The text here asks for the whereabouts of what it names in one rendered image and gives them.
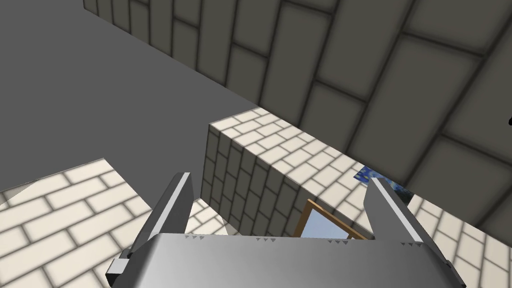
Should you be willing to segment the blue wall picture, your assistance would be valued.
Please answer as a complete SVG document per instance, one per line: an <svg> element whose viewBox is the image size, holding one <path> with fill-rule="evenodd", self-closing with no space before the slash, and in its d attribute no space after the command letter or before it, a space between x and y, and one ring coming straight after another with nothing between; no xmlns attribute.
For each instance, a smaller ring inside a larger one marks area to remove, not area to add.
<svg viewBox="0 0 512 288"><path fill-rule="evenodd" d="M392 180L384 177L382 174L376 172L375 170L364 166L360 171L358 171L354 178L361 183L367 185L369 183L370 178L383 178L385 179L391 188L397 193L399 198L403 201L403 203L407 206L412 200L414 194L409 190L403 188L401 185L393 182Z"/></svg>

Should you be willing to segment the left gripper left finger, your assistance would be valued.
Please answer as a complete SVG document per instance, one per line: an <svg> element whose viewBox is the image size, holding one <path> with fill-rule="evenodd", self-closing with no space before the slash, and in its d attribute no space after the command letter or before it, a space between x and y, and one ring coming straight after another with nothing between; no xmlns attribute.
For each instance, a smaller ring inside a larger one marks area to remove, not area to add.
<svg viewBox="0 0 512 288"><path fill-rule="evenodd" d="M130 252L134 253L159 233L183 234L193 203L191 174L176 173L136 236Z"/></svg>

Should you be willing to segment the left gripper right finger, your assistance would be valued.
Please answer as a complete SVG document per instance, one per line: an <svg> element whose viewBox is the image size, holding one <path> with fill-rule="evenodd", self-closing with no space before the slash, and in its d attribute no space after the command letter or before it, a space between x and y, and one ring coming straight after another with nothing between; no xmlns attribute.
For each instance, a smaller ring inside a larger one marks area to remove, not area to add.
<svg viewBox="0 0 512 288"><path fill-rule="evenodd" d="M443 258L431 236L384 178L369 179L363 206L376 240L422 243Z"/></svg>

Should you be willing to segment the wooden framed window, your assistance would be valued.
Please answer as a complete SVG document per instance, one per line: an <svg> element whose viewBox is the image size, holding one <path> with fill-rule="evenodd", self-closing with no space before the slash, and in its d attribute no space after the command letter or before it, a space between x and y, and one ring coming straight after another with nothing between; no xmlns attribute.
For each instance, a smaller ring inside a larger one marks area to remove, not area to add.
<svg viewBox="0 0 512 288"><path fill-rule="evenodd" d="M313 200L308 199L304 205L297 226L295 238L324 238L324 239L358 239L366 238L348 224L342 222L333 214L326 211Z"/></svg>

